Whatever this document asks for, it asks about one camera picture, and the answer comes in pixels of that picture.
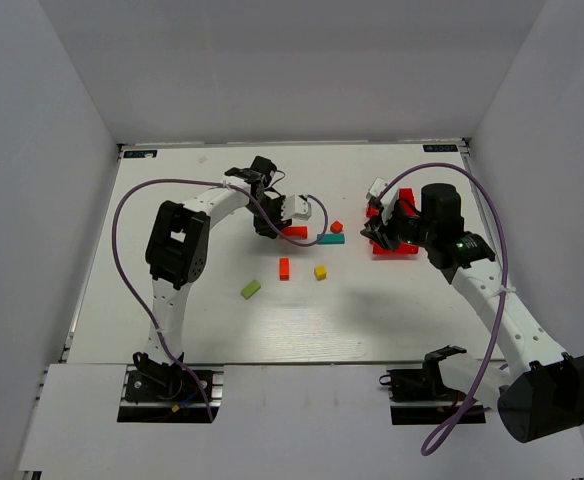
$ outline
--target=teal block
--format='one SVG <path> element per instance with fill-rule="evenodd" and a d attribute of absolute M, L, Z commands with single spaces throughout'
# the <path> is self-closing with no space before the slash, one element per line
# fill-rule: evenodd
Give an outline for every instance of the teal block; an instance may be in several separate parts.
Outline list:
<path fill-rule="evenodd" d="M 319 245 L 340 245 L 345 243 L 345 233 L 326 233 L 321 240 L 319 240 Z"/>

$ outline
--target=purple cable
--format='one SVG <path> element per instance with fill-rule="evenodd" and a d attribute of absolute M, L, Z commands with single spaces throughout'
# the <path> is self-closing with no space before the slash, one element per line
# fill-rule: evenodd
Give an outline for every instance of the purple cable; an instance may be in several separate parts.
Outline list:
<path fill-rule="evenodd" d="M 483 198 L 487 202 L 490 210 L 492 212 L 492 216 L 494 217 L 494 222 L 496 224 L 497 233 L 499 235 L 499 242 L 501 243 L 501 261 L 503 263 L 503 269 L 501 272 L 501 285 L 503 288 L 507 287 L 508 282 L 508 250 L 505 246 L 505 234 L 503 232 L 503 225 L 501 224 L 501 219 L 499 218 L 499 214 L 496 211 L 496 206 L 492 199 L 488 195 L 488 192 L 485 190 L 483 185 L 479 183 L 479 181 L 471 174 L 466 172 L 460 167 L 456 165 L 450 165 L 448 163 L 425 163 L 423 165 L 417 165 L 416 167 L 409 168 L 394 180 L 392 180 L 385 190 L 381 192 L 379 195 L 379 199 L 381 199 L 387 192 L 390 190 L 394 185 L 396 185 L 399 181 L 407 177 L 409 174 L 416 172 L 418 170 L 422 170 L 424 168 L 432 168 L 432 167 L 441 167 L 441 168 L 449 168 L 451 170 L 456 170 L 462 175 L 465 175 L 481 192 Z M 481 366 L 479 367 L 479 371 L 476 374 L 474 382 L 468 391 L 465 400 L 459 407 L 459 409 L 451 415 L 449 418 L 444 420 L 440 425 L 438 425 L 432 432 L 427 436 L 425 442 L 421 446 L 421 455 L 428 456 L 434 453 L 445 441 L 446 438 L 452 433 L 454 427 L 456 427 L 457 423 L 461 420 L 461 417 L 474 405 L 476 400 L 474 399 L 474 394 L 476 393 L 479 385 L 481 384 L 481 380 L 483 380 L 483 376 L 485 375 L 486 370 L 490 364 L 490 358 L 492 357 L 492 353 L 494 352 L 494 347 L 496 346 L 497 336 L 499 335 L 499 328 L 501 327 L 501 319 L 503 318 L 503 310 L 505 309 L 505 296 L 506 292 L 502 291 L 499 293 L 499 305 L 496 311 L 496 318 L 494 319 L 494 325 L 492 326 L 492 332 L 490 334 L 490 341 L 488 343 L 488 348 L 485 351 L 485 356 L 483 357 L 483 361 L 481 362 Z M 430 447 L 430 443 L 436 438 L 434 444 Z"/>
<path fill-rule="evenodd" d="M 297 245 L 299 247 L 310 247 L 312 245 L 316 245 L 317 243 L 319 243 L 319 241 L 323 238 L 323 236 L 325 235 L 325 232 L 328 229 L 328 225 L 329 225 L 328 211 L 325 208 L 325 205 L 323 205 L 323 203 L 321 202 L 321 200 L 316 198 L 314 195 L 307 195 L 307 198 L 314 200 L 317 203 L 317 205 L 319 205 L 319 207 L 321 207 L 321 210 L 323 210 L 323 216 L 325 217 L 325 225 L 323 226 L 323 232 L 321 232 L 321 234 L 317 237 L 316 240 L 314 240 L 313 242 L 309 242 L 309 243 L 302 243 L 302 242 L 297 242 L 296 240 L 291 239 L 287 235 L 283 234 L 283 232 L 281 232 L 278 228 L 276 228 L 276 226 L 272 223 L 272 221 L 268 217 L 267 213 L 265 213 L 265 210 L 263 210 L 263 207 L 261 207 L 261 205 L 259 205 L 259 202 L 257 201 L 257 199 L 254 198 L 252 196 L 252 194 L 250 194 L 250 192 L 248 192 L 247 190 L 245 190 L 241 187 L 238 187 L 236 185 L 230 185 L 230 184 L 224 185 L 223 183 L 218 183 L 218 182 L 203 182 L 203 181 L 199 181 L 199 180 L 184 180 L 184 179 L 180 179 L 180 178 L 158 178 L 156 180 L 148 180 L 147 182 L 140 183 L 139 185 L 133 187 L 125 195 L 123 195 L 123 198 L 121 198 L 121 201 L 117 205 L 116 210 L 114 211 L 114 218 L 112 220 L 112 256 L 114 257 L 114 265 L 116 266 L 116 270 L 119 272 L 119 275 L 121 276 L 121 279 L 123 280 L 123 283 L 125 283 L 125 286 L 128 287 L 128 290 L 130 290 L 130 293 L 132 294 L 132 296 L 134 296 L 136 301 L 139 302 L 139 304 L 141 304 L 141 307 L 143 308 L 143 310 L 145 310 L 145 313 L 147 313 L 148 317 L 150 317 L 150 320 L 152 321 L 152 325 L 154 326 L 155 330 L 157 331 L 156 334 L 157 334 L 157 337 L 159 338 L 159 342 L 161 343 L 161 347 L 163 347 L 163 351 L 165 352 L 167 357 L 170 360 L 172 360 L 174 363 L 176 363 L 179 367 L 181 367 L 183 370 L 185 370 L 192 377 L 192 379 L 195 381 L 197 387 L 199 388 L 199 391 L 201 392 L 201 396 L 203 397 L 203 401 L 205 403 L 205 408 L 207 409 L 208 416 L 210 417 L 210 423 L 212 423 L 212 421 L 214 420 L 214 416 L 212 415 L 212 409 L 210 408 L 210 400 L 208 399 L 208 396 L 205 393 L 205 388 L 203 388 L 203 385 L 201 385 L 201 381 L 199 380 L 199 377 L 197 376 L 196 373 L 194 373 L 194 370 L 192 370 L 185 363 L 183 363 L 181 360 L 176 358 L 172 354 L 172 352 L 170 352 L 167 344 L 165 343 L 165 338 L 163 337 L 163 334 L 159 331 L 159 322 L 157 321 L 156 317 L 152 313 L 152 309 L 150 309 L 150 307 L 143 301 L 143 299 L 141 298 L 141 295 L 139 295 L 139 292 L 136 291 L 136 288 L 134 288 L 134 286 L 132 285 L 132 282 L 130 282 L 130 279 L 123 271 L 123 267 L 121 265 L 121 259 L 119 258 L 119 247 L 118 247 L 118 242 L 117 242 L 117 229 L 118 229 L 118 225 L 119 225 L 119 217 L 121 216 L 121 211 L 123 210 L 123 205 L 125 205 L 125 202 L 127 202 L 128 199 L 134 193 L 138 192 L 142 188 L 148 187 L 150 185 L 158 185 L 161 183 L 179 183 L 179 184 L 187 184 L 187 185 L 202 185 L 205 187 L 230 188 L 232 190 L 236 190 L 237 192 L 240 192 L 243 195 L 245 195 L 246 197 L 248 197 L 248 199 L 256 206 L 257 210 L 259 211 L 259 213 L 261 214 L 263 219 L 266 221 L 266 223 L 269 225 L 269 227 L 272 230 L 274 230 L 278 235 L 281 235 L 281 237 L 283 237 L 288 242 L 292 243 L 293 245 Z"/>

